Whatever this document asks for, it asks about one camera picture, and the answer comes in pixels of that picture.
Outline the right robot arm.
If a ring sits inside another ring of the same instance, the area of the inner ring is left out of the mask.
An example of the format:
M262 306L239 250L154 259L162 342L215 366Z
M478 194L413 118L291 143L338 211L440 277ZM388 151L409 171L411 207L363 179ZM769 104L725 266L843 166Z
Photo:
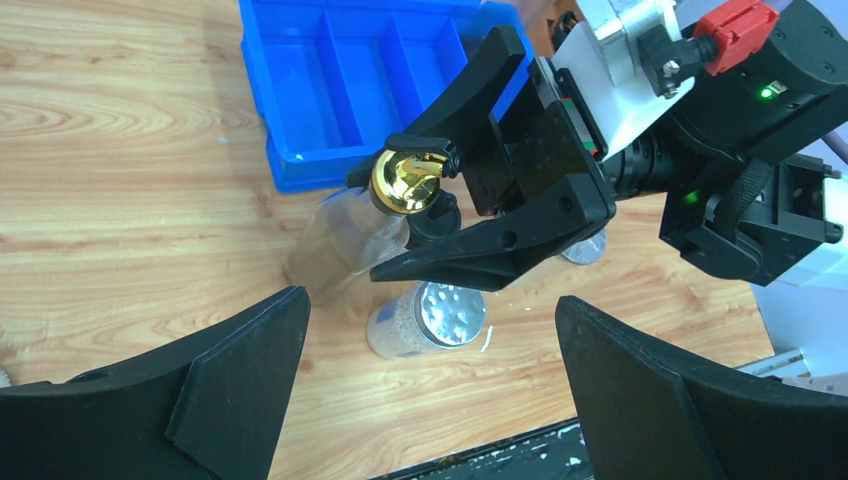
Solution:
M680 26L671 1L583 1L550 57L493 27L409 126L347 175L420 215L462 177L481 220L369 270L496 292L666 197L659 236L721 279L766 286L847 255L843 172L805 148L847 119L847 42L807 1L726 1Z

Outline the glass oil bottle gold spout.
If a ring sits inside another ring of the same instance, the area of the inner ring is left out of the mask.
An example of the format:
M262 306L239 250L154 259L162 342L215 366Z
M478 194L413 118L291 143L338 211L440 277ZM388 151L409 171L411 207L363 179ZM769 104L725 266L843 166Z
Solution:
M446 138L393 134L354 169L350 184L314 209L283 273L314 305L330 303L347 284L392 258L409 240L407 218L440 195L459 173L458 147Z

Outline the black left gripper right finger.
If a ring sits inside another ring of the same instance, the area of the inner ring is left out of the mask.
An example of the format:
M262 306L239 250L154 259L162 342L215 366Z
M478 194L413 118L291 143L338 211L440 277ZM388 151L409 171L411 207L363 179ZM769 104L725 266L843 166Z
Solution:
M575 296L555 322L598 479L843 479L847 400L721 365Z

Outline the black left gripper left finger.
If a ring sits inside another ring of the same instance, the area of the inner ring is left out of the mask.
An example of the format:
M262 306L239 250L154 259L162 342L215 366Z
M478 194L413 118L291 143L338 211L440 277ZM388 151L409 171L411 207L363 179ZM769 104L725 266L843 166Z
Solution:
M138 356L1 392L5 479L265 479L311 312L288 287Z

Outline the blue plastic divided bin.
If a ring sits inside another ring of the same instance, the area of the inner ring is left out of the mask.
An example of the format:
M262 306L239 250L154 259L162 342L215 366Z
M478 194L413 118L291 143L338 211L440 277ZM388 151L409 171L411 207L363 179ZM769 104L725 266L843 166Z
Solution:
M502 1L243 1L241 49L276 189L346 174L442 93L498 25Z

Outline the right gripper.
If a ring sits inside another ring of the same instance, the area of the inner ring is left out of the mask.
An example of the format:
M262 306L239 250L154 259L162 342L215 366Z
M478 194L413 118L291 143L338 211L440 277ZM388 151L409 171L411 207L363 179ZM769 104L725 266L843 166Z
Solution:
M443 93L378 151L445 154L442 175L463 168L478 215L514 211L387 260L371 281L500 291L613 217L606 181L585 173L607 144L568 69L532 60L503 116L490 115L525 57L514 26L493 27Z

